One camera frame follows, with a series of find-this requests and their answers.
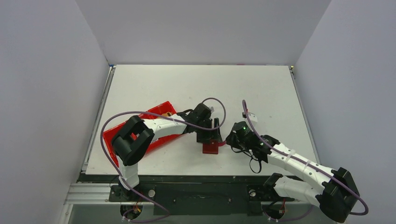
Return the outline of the red leather card holder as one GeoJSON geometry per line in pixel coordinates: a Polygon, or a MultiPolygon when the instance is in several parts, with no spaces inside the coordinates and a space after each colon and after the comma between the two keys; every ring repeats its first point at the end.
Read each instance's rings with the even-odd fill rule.
{"type": "Polygon", "coordinates": [[[219,147],[222,147],[226,144],[226,141],[218,142],[216,140],[210,141],[210,143],[202,144],[202,153],[203,154],[218,154],[219,147]]]}

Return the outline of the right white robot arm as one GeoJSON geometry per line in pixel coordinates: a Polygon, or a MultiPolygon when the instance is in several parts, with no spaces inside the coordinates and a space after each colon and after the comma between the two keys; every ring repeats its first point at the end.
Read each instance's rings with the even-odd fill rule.
{"type": "Polygon", "coordinates": [[[294,180],[274,173],[263,187],[267,198],[287,197],[308,202],[337,223],[345,222],[352,214],[360,193],[345,168],[322,166],[269,135],[257,136],[245,121],[234,123],[226,143],[251,155],[259,163],[280,167],[299,178],[294,180]]]}

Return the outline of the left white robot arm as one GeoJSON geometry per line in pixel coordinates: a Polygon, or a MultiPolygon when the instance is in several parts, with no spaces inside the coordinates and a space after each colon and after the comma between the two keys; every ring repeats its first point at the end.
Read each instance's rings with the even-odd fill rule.
{"type": "Polygon", "coordinates": [[[196,133],[198,143],[221,143],[223,140],[219,128],[223,123],[219,118],[212,118],[212,109],[204,103],[168,117],[130,117],[111,140],[119,164],[121,195],[129,201],[139,196],[138,162],[152,142],[171,135],[196,133]]]}

